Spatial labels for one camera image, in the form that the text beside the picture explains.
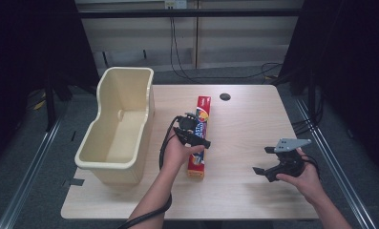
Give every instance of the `black wall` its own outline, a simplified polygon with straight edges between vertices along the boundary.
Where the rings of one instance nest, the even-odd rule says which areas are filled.
[[[98,82],[74,0],[0,1],[0,152],[22,120],[28,94],[56,85]]]
[[[305,1],[305,7],[324,9],[322,3]],[[299,18],[281,76],[289,76],[296,94],[314,73],[327,100],[379,165],[379,1],[327,5],[320,17]],[[292,73],[297,67],[301,71]]]

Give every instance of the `person's left hand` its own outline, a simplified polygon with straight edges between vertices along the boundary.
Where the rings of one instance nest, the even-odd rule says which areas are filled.
[[[162,170],[172,170],[173,172],[177,173],[180,166],[182,166],[182,164],[188,160],[188,157],[194,153],[203,151],[204,146],[198,145],[187,147],[182,145],[178,137],[175,135],[174,129],[171,129],[168,139],[171,136],[172,138],[169,140],[168,145],[165,149]]]

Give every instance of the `wooden table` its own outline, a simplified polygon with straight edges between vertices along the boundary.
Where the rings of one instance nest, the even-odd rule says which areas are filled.
[[[77,169],[61,216],[65,219],[126,219],[158,174],[158,153],[177,115],[196,110],[199,95],[212,96],[203,180],[189,178],[182,166],[172,190],[166,219],[316,219],[314,209],[295,187],[269,183],[253,166],[278,165],[265,146],[295,138],[275,87],[265,85],[154,85],[156,114],[144,176],[137,185],[102,184],[90,171]],[[223,101],[220,94],[231,99]]]

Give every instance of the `yellow plastic bin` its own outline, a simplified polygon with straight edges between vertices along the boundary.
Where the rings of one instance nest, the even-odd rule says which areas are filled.
[[[154,72],[148,68],[108,69],[97,86],[97,116],[75,156],[80,169],[103,183],[139,183],[155,112]]]

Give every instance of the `human arm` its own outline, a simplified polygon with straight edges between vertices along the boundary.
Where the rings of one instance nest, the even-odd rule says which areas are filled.
[[[298,149],[299,154],[307,159],[305,153]],[[305,169],[298,177],[277,174],[276,178],[294,185],[317,212],[324,228],[351,228],[344,216],[334,205],[321,185],[316,168],[305,163]]]
[[[172,137],[165,149],[163,166],[155,181],[141,199],[128,220],[135,219],[162,207],[168,200],[172,185],[182,164],[194,153],[204,150],[204,146],[183,146],[172,129],[169,137]],[[147,219],[131,228],[162,228],[164,214]]]

